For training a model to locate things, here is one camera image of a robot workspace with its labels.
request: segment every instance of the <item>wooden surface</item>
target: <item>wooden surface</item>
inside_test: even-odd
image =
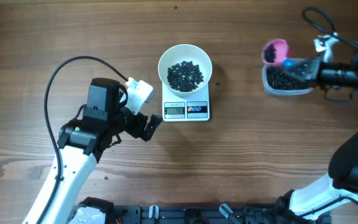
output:
[[[156,87],[144,114],[161,114],[157,64],[169,47],[201,47],[214,70],[209,122],[163,123],[147,143],[122,134],[122,144],[104,152],[77,202],[92,196],[117,205],[272,203],[325,174],[333,152],[358,130],[358,95],[351,105],[325,101],[318,90],[268,96],[260,70],[260,50],[270,39],[288,39],[294,57],[315,55],[319,32],[301,18],[312,3],[332,15],[342,36],[357,40],[358,1],[0,5],[0,223],[21,223],[49,172],[54,154],[44,121],[45,87],[55,68],[77,55],[102,58]],[[335,51],[343,62],[353,53],[342,44]],[[49,99],[56,136],[86,102],[94,77],[122,81],[86,60],[58,74]],[[345,205],[333,217],[358,223],[358,207]]]

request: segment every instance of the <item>container of black beans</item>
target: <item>container of black beans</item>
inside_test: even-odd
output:
[[[294,62],[301,62],[303,59],[291,58]],[[309,93],[312,88],[305,83],[284,74],[282,67],[264,65],[262,68],[262,81],[265,93],[274,96],[293,96]]]
[[[158,74],[172,93],[186,97],[208,84],[212,75],[212,63],[199,47],[190,44],[176,45],[161,56]]]

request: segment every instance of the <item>kitchen scale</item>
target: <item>kitchen scale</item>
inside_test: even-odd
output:
[[[209,120],[208,84],[186,97],[176,96],[162,84],[162,114],[166,122]]]

